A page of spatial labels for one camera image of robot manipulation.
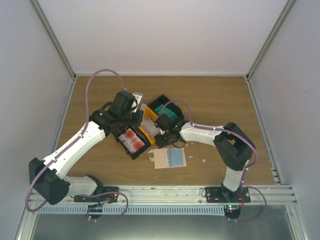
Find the black bin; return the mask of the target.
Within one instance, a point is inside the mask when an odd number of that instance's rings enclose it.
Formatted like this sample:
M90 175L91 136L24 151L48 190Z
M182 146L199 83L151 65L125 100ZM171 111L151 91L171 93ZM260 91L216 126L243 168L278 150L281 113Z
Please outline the black bin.
M158 96L157 98L155 98L154 100L152 100L150 103L147 104L148 113L146 115L149 118L151 118L153 122L155 122L158 118L158 114L156 114L155 108L161 104L165 105L169 101L170 99L166 95L161 94L160 96ZM179 116L179 120L172 120L175 124L185 119L182 110L175 103L171 102L166 107L174 111Z
M152 146L149 136L141 127L129 127L122 134L113 136L132 160L137 159Z

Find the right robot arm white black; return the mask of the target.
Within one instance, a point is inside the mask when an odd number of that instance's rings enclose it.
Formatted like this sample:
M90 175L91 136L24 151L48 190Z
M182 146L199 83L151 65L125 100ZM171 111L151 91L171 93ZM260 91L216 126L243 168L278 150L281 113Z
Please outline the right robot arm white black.
M173 121L166 114L160 115L155 126L160 134L155 136L158 148L177 142L198 142L216 148L226 165L226 173L221 184L221 196L228 203L240 197L246 171L258 160L254 143L233 122L225 126L196 124L185 119Z

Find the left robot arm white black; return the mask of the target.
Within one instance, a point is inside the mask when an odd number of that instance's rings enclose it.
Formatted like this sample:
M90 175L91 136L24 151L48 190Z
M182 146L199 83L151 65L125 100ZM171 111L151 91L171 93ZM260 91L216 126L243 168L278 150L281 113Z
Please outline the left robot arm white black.
M92 147L109 135L122 134L138 127L143 118L141 93L120 91L112 102L95 110L83 127L64 145L42 160L28 164L29 181L46 203L58 204L67 196L86 195L92 202L103 197L100 182L93 176L70 177L69 170Z

